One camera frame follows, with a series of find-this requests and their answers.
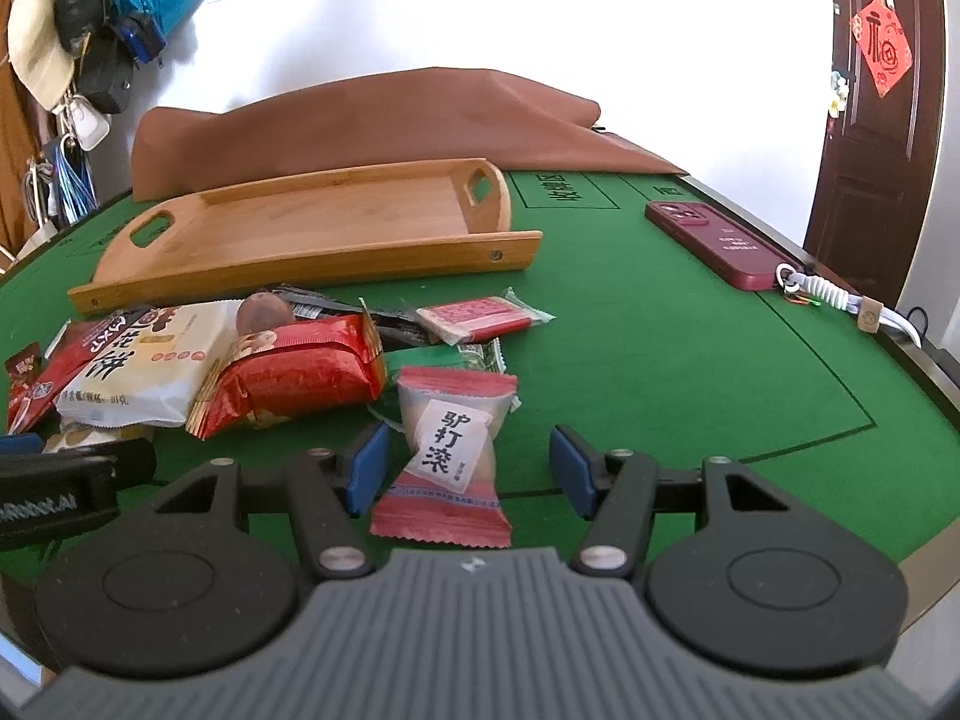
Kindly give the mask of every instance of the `bamboo serving tray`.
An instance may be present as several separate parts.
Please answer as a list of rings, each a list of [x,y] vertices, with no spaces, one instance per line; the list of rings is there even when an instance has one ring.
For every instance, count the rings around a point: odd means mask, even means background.
[[[154,240],[133,237],[157,220]],[[286,282],[518,271],[542,233],[510,231],[510,194],[483,159],[304,173],[199,191],[138,215],[68,294],[82,314],[195,302]]]

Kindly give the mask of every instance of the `cream-colored snack bag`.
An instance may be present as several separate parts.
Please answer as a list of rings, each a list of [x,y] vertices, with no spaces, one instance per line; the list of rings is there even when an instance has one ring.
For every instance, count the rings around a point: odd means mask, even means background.
[[[179,427],[208,370],[237,338],[240,300],[155,309],[89,362],[56,410],[94,427]]]

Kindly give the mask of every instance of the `maroon phone case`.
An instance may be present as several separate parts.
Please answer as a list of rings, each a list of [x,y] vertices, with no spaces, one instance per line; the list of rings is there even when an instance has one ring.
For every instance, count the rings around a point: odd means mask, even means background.
[[[781,263],[800,269],[784,252],[705,203],[650,202],[644,215],[738,290],[773,290]]]

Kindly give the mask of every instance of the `brown door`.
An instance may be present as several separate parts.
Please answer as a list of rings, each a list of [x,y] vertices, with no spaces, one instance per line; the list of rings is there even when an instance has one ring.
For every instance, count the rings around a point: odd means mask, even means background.
[[[853,14],[871,0],[834,1],[833,66],[850,80],[850,98],[824,140],[803,247],[864,295],[892,306],[930,196],[944,88],[944,0],[894,0],[913,68],[884,98],[850,30]]]

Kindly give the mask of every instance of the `leather tag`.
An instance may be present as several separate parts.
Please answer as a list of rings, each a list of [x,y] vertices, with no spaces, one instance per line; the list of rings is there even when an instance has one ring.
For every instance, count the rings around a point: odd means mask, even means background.
[[[880,300],[863,296],[860,302],[860,312],[856,315],[856,326],[864,333],[875,333],[880,330],[880,312],[883,303]]]

